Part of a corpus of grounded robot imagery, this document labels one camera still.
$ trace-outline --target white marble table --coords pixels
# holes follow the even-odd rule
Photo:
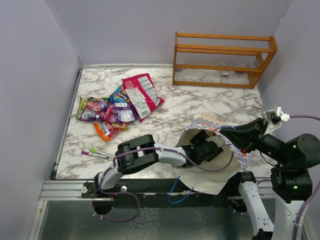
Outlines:
[[[217,74],[194,69],[189,79],[187,72],[180,78],[184,81],[194,81],[197,71],[199,78],[205,78],[205,81],[222,81],[219,75],[217,79]],[[115,139],[105,142],[96,133],[92,123],[76,119],[80,97],[109,97],[120,86],[121,79],[143,73],[150,74],[158,95],[165,99],[164,104],[143,123],[129,123],[128,131],[121,131]],[[237,89],[172,86],[171,68],[84,69],[65,135],[56,179],[92,179],[98,172],[106,169],[109,160],[82,155],[81,150],[96,148],[114,156],[118,144],[145,134],[152,134],[154,140],[159,143],[175,146],[182,132],[203,113],[209,113],[225,124],[236,126],[263,117],[264,112],[257,87]],[[256,177],[269,177],[270,168],[271,166],[256,152],[247,170],[253,171]],[[176,176],[169,164],[156,163],[143,171],[124,177],[156,179]]]

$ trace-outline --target wooden shelf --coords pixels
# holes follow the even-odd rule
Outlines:
[[[265,41],[265,42],[268,42],[269,48],[180,44],[178,43],[178,38]],[[175,32],[172,84],[252,89],[256,86],[257,82],[261,78],[267,66],[275,56],[277,50],[278,50],[278,46],[274,36],[268,36],[268,37],[267,36],[237,36],[237,35],[215,35],[215,34],[196,34],[196,33]],[[255,59],[259,61],[260,66],[253,68],[253,67],[236,67],[236,66],[177,64],[177,53],[254,56]],[[267,53],[267,57],[265,58],[265,60],[263,60],[263,57],[262,57],[263,53]],[[231,83],[175,81],[176,69],[210,69],[210,70],[246,72],[248,74],[249,84],[246,85],[246,84],[231,84]]]

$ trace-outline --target white wall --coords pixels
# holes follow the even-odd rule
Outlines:
[[[259,81],[266,104],[278,102],[290,114],[320,116],[320,1],[294,0],[276,30],[278,52]],[[320,122],[292,119],[276,131],[287,141],[304,133],[320,138]],[[313,188],[320,165],[310,169]],[[309,207],[320,236],[320,194]]]
[[[172,64],[175,32],[271,36],[292,0],[46,0],[83,64]]]
[[[0,7],[0,239],[28,239],[79,59],[43,0]]]

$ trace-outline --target purple candy wrapper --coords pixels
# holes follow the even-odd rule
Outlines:
[[[102,99],[89,98],[83,103],[80,107],[84,107],[80,113],[79,120],[84,122],[94,122],[94,121],[103,121],[104,116],[107,112],[109,103]]]
[[[109,123],[130,123],[138,119],[136,110],[130,102],[110,104],[104,120]]]

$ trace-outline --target pink snack bag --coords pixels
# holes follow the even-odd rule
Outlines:
[[[149,73],[128,77],[122,79],[122,82],[141,123],[146,116],[165,102],[163,98],[158,97]]]

